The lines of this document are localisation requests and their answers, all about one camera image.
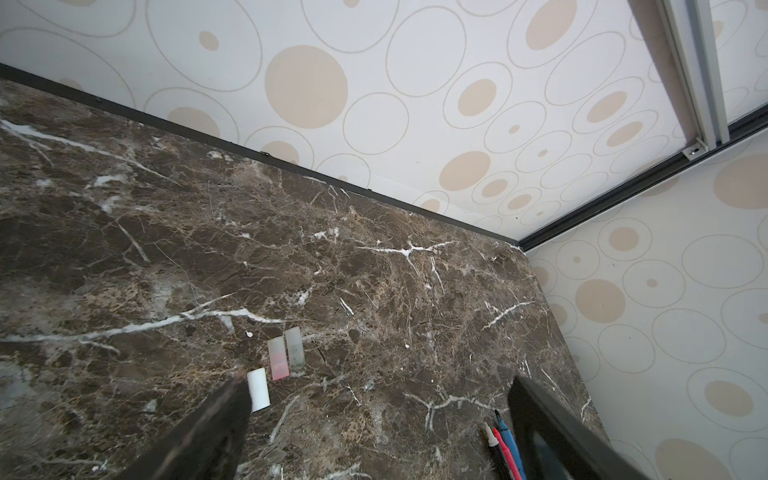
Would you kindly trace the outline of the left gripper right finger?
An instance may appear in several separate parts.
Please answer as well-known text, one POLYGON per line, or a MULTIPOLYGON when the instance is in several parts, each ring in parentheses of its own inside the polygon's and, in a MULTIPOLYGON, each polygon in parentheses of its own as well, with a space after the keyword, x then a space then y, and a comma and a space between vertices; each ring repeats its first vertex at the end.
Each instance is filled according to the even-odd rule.
POLYGON ((534 380, 515 377, 507 402, 528 479, 645 477, 534 380))

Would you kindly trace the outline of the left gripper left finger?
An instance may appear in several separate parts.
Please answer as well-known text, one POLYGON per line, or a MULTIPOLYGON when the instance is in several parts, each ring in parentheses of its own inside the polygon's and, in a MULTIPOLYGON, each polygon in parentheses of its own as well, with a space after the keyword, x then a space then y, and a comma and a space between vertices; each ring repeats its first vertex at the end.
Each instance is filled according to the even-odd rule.
POLYGON ((247 379, 230 379, 117 477, 234 478, 245 444, 251 406, 247 379))

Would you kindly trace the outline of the blue marker pen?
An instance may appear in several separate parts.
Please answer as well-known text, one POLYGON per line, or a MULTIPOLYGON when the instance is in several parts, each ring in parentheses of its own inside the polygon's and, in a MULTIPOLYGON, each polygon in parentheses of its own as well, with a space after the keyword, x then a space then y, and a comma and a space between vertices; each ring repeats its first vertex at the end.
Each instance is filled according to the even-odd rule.
POLYGON ((509 450, 510 450, 512 456, 513 456, 513 459, 515 460, 515 463, 516 463, 516 465, 518 467, 518 470, 519 470, 519 472, 520 472, 520 474, 522 476, 522 480, 526 480, 527 477, 526 477, 526 474, 525 474, 525 471, 524 471, 524 467, 523 467, 522 459, 521 459, 521 456, 520 456, 520 452, 519 452, 519 449, 518 449, 518 447, 516 445, 516 442, 515 442, 515 440, 513 438, 513 435, 511 433, 509 427, 504 422, 504 419, 503 419, 501 413, 498 410, 494 410, 494 415, 495 415, 496 425, 497 425, 496 429, 500 432, 501 437, 502 437, 504 443, 509 448, 509 450))

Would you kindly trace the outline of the pink marker pen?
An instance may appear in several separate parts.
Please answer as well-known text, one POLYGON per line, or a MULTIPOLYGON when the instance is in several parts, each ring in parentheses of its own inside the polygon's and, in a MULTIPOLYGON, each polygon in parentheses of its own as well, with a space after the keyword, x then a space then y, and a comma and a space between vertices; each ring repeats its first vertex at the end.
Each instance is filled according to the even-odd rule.
POLYGON ((505 461, 506 461, 506 463, 508 465, 508 468, 510 470, 512 478, 514 480, 522 480, 522 476, 521 476, 521 474, 520 474, 520 472, 518 470, 518 467, 517 467, 517 465, 515 463, 515 460, 513 459, 513 456, 511 454, 509 448, 504 443, 504 441, 503 441, 503 439, 501 437, 500 432, 496 428, 493 428, 492 429, 492 433, 493 433, 494 437, 496 438, 496 440, 499 443, 499 448, 500 448, 500 450, 501 450, 501 452, 502 452, 502 454, 503 454, 503 456, 505 458, 505 461))

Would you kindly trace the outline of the white pen cap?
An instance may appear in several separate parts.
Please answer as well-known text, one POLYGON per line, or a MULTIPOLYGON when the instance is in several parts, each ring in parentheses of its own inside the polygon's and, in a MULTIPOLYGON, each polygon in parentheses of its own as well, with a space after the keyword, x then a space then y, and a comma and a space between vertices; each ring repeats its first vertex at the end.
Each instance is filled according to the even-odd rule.
POLYGON ((247 373, 247 385, 251 399, 251 412, 263 410, 271 405, 265 368, 249 371, 247 373))

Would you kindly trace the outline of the clear pink pen cap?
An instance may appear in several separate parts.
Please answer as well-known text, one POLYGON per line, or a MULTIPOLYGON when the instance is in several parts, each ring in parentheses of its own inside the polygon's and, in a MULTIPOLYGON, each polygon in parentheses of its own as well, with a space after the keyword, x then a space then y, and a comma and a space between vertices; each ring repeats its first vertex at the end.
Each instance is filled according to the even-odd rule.
POLYGON ((267 342, 270 373, 273 381, 279 381, 290 375, 286 343, 283 336, 269 339, 267 342))

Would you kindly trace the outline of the clear blue pen cap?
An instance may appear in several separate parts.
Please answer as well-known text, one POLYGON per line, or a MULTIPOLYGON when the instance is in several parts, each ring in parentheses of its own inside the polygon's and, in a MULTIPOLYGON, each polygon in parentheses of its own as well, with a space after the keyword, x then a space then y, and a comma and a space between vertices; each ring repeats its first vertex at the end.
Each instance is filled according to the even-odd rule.
POLYGON ((292 371, 302 370, 305 367, 306 360, 300 328, 293 327, 286 330, 284 337, 287 347, 289 368, 292 371))

